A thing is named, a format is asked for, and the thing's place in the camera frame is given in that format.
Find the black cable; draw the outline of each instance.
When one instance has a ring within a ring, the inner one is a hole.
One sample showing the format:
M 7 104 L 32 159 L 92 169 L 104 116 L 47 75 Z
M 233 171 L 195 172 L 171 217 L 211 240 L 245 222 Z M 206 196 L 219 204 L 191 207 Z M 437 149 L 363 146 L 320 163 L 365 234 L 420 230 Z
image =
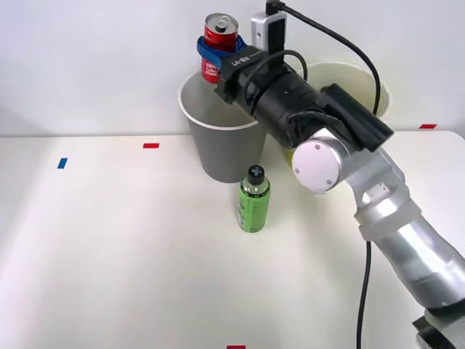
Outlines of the black cable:
M 363 313 L 365 312 L 366 294 L 368 291 L 368 281 L 370 279 L 371 269 L 371 242 L 366 242 L 366 263 L 365 276 L 363 276 L 362 295 L 360 296 L 360 304 L 358 307 L 357 317 L 357 349 L 362 349 L 362 329 L 363 329 Z
M 376 70 L 374 64 L 370 61 L 370 58 L 368 58 L 368 56 L 365 53 L 363 53 L 361 49 L 359 49 L 357 46 L 355 46 L 352 42 L 350 42 L 343 36 L 325 27 L 324 25 L 321 25 L 320 23 L 316 23 L 314 20 L 311 20 L 310 18 L 304 16 L 302 13 L 297 12 L 290 7 L 287 7 L 286 4 L 284 4 L 283 2 L 277 1 L 273 4 L 279 10 L 289 13 L 290 15 L 301 20 L 302 22 L 305 22 L 306 24 L 311 25 L 313 28 L 318 29 L 319 31 L 322 31 L 325 34 L 328 34 L 331 38 L 349 47 L 353 52 L 355 52 L 362 59 L 363 62 L 365 62 L 365 64 L 370 68 L 371 73 L 373 74 L 373 78 L 375 80 L 376 95 L 375 95 L 375 103 L 373 106 L 373 114 L 376 115 L 376 113 L 378 112 L 379 100 L 381 99 L 381 82 L 379 80 L 378 71 Z
M 243 88 L 243 93 L 244 93 L 243 97 L 247 105 L 250 104 L 250 100 L 247 97 L 247 89 L 254 75 L 257 74 L 259 70 L 262 69 L 264 65 L 267 64 L 269 61 L 274 60 L 275 58 L 280 57 L 280 56 L 294 56 L 295 58 L 298 58 L 300 63 L 302 64 L 302 68 L 304 69 L 304 80 L 305 81 L 307 80 L 308 78 L 307 63 L 305 62 L 304 57 L 300 53 L 298 53 L 297 51 L 293 51 L 292 49 L 285 49 L 283 51 L 273 53 L 272 55 L 269 55 L 268 57 L 261 60 L 258 66 L 255 67 L 255 69 L 253 69 L 253 71 L 247 76 L 246 83 L 244 84 L 244 88 Z
M 379 100 L 381 99 L 381 82 L 379 80 L 379 74 L 376 70 L 374 64 L 371 62 L 370 58 L 352 42 L 339 35 L 338 33 L 332 31 L 331 29 L 321 25 L 320 23 L 311 20 L 310 18 L 304 16 L 302 13 L 295 11 L 294 9 L 287 7 L 286 4 L 280 1 L 273 3 L 279 10 L 289 13 L 295 18 L 305 22 L 308 25 L 311 25 L 313 28 L 318 29 L 319 31 L 328 34 L 331 38 L 339 41 L 341 44 L 349 47 L 353 52 L 355 52 L 363 62 L 370 68 L 373 78 L 375 80 L 376 94 L 375 94 L 375 103 L 373 106 L 373 114 L 376 115 L 379 107 Z M 357 349 L 362 348 L 362 329 L 363 329 L 363 314 L 365 312 L 365 302 L 366 295 L 368 291 L 368 281 L 370 279 L 370 269 L 371 269 L 371 242 L 366 242 L 366 264 L 365 264 L 365 275 L 363 276 L 363 285 L 362 285 L 362 294 L 360 296 L 360 305 L 358 308 L 358 317 L 357 317 Z

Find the white paper cup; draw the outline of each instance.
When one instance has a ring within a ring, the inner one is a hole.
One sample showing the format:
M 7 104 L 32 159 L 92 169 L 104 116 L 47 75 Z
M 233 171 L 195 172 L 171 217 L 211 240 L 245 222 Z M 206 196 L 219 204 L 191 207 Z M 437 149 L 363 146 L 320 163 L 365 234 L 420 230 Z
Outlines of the white paper cup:
M 260 162 L 266 132 L 238 105 L 223 101 L 215 87 L 194 73 L 179 91 L 179 106 L 205 172 L 220 182 L 239 182 Z

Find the green bottle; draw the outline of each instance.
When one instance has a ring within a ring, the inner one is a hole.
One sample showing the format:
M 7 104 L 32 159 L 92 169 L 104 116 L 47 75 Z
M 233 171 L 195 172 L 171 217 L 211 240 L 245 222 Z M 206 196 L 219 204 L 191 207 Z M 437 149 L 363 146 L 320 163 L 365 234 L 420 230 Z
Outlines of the green bottle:
M 248 169 L 240 182 L 239 226 L 247 233 L 256 233 L 264 227 L 270 202 L 271 186 L 259 165 Z

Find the cup rim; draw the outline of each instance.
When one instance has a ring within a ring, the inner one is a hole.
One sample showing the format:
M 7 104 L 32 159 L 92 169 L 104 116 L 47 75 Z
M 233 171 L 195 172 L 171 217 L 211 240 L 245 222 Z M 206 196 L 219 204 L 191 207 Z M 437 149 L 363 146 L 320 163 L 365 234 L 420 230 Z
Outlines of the cup rim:
M 215 129 L 216 131 L 238 131 L 238 130 L 241 130 L 241 129 L 248 129 L 249 127 L 252 127 L 252 126 L 255 126 L 255 125 L 258 125 L 258 121 L 255 120 L 255 121 L 252 121 L 250 124 L 245 124 L 245 125 L 241 125 L 241 126 L 234 126 L 234 127 L 220 127 L 220 126 L 214 126 L 214 125 L 208 125 L 208 124 L 205 124 L 203 123 L 202 121 L 199 121 L 197 120 L 196 118 L 194 118 L 193 116 L 191 116 L 186 108 L 184 107 L 184 103 L 182 102 L 182 91 L 184 90 L 187 82 L 189 80 L 191 80 L 194 76 L 198 75 L 198 74 L 201 74 L 201 71 L 196 71 L 194 72 L 193 74 L 189 75 L 189 77 L 187 77 L 187 79 L 185 79 L 185 81 L 182 83 L 181 85 L 181 88 L 179 89 L 179 93 L 178 93 L 178 103 L 179 103 L 179 106 L 182 110 L 182 112 L 184 113 L 184 115 L 186 115 L 186 117 L 191 120 L 192 122 L 196 123 L 197 125 L 199 126 L 202 126 L 202 127 L 205 127 L 207 129 Z

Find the black bottle cap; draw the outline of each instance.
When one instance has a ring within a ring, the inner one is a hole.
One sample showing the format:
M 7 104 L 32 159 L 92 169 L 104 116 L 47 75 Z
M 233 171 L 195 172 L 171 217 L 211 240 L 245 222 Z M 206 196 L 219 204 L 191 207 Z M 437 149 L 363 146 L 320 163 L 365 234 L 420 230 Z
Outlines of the black bottle cap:
M 252 185 L 261 185 L 264 182 L 264 169 L 259 165 L 254 165 L 248 169 L 247 180 Z

